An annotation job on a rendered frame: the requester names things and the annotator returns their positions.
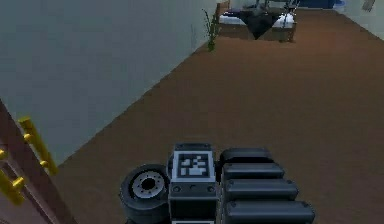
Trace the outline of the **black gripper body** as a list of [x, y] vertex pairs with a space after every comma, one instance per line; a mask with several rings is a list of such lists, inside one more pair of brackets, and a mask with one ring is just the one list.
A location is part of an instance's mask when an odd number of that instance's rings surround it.
[[125, 224], [167, 224], [169, 179], [166, 166], [145, 164], [132, 170], [120, 186]]

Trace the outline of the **brown room door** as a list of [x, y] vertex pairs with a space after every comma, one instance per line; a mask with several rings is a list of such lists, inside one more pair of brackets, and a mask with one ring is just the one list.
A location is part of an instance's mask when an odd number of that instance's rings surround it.
[[0, 224], [78, 224], [51, 177], [58, 168], [29, 117], [0, 100]]

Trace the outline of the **green house plant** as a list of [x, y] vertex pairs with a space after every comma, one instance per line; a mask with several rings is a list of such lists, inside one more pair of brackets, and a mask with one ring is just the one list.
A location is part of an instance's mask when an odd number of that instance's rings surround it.
[[219, 32], [219, 22], [218, 17], [216, 14], [212, 14], [211, 16], [208, 15], [208, 12], [203, 9], [204, 15], [205, 15], [205, 29], [206, 29], [206, 36], [208, 38], [207, 47], [208, 51], [212, 52], [215, 49], [215, 40]]

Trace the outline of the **black blanket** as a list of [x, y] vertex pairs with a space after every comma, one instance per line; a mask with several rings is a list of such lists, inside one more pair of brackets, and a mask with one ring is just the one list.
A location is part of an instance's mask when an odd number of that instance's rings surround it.
[[265, 9], [229, 9], [219, 16], [219, 22], [227, 25], [245, 25], [257, 40], [283, 16], [282, 13]]

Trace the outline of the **wooden bed with white sheet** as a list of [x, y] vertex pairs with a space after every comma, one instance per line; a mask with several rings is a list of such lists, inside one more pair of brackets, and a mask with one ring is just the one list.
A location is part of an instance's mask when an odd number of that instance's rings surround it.
[[219, 35], [242, 40], [293, 42], [297, 0], [255, 0], [219, 16]]

